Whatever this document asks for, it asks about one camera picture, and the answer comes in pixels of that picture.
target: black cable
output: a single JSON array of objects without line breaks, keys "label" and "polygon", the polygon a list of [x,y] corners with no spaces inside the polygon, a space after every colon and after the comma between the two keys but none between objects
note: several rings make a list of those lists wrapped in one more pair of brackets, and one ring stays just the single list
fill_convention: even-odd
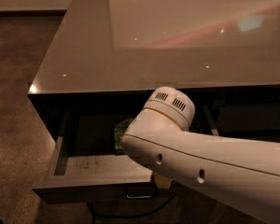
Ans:
[{"label": "black cable", "polygon": [[93,202],[89,202],[87,203],[87,207],[89,209],[89,211],[91,212],[92,215],[92,223],[95,224],[95,218],[96,217],[100,217],[100,218],[139,218],[139,217],[146,217],[148,215],[154,214],[158,211],[160,211],[164,206],[166,206],[167,204],[169,204],[169,202],[173,199],[174,197],[169,198],[165,203],[163,203],[162,205],[160,205],[158,208],[147,212],[147,213],[143,213],[143,214],[138,214],[138,215],[132,215],[132,216],[111,216],[111,215],[105,215],[105,214],[100,214],[97,213],[94,209],[94,205]]}]

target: white robotic arm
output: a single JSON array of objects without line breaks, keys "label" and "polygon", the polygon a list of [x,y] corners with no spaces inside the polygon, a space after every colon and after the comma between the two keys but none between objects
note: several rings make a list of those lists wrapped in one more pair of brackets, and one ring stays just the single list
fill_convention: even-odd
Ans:
[{"label": "white robotic arm", "polygon": [[280,144],[190,133],[193,102],[155,90],[121,139],[126,154],[161,175],[267,223],[280,223]]}]

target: screw hole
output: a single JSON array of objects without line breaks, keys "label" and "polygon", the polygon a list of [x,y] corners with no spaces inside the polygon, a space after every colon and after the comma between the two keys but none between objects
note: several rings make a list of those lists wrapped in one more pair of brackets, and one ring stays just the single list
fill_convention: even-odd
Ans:
[{"label": "screw hole", "polygon": [[157,164],[161,164],[161,162],[162,162],[162,155],[159,153],[159,154],[157,155],[156,163],[157,163]]},{"label": "screw hole", "polygon": [[197,180],[200,184],[204,183],[205,182],[205,171],[204,169],[201,169],[198,173],[198,177],[197,177]]}]

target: brown floor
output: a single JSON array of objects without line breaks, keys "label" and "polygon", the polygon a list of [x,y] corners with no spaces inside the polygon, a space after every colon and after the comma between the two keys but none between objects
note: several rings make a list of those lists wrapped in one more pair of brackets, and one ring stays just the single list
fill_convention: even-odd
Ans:
[{"label": "brown floor", "polygon": [[[44,180],[54,148],[46,127],[27,98],[28,84],[54,37],[62,17],[0,18],[0,218],[4,223],[91,223],[86,204],[44,203],[31,191]],[[97,203],[100,212],[132,215],[164,200]],[[96,223],[241,223],[260,224],[232,208],[189,190],[158,213],[137,219]]]}]

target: black vent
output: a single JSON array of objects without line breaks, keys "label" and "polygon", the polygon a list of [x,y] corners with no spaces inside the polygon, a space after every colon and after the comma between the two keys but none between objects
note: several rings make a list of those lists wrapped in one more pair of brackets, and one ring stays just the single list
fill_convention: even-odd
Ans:
[{"label": "black vent", "polygon": [[155,98],[165,101],[167,97],[168,97],[167,93],[158,92]]},{"label": "black vent", "polygon": [[179,108],[181,111],[183,111],[184,108],[186,107],[186,105],[184,103],[182,103],[180,100],[177,100],[177,99],[174,99],[172,105]]}]

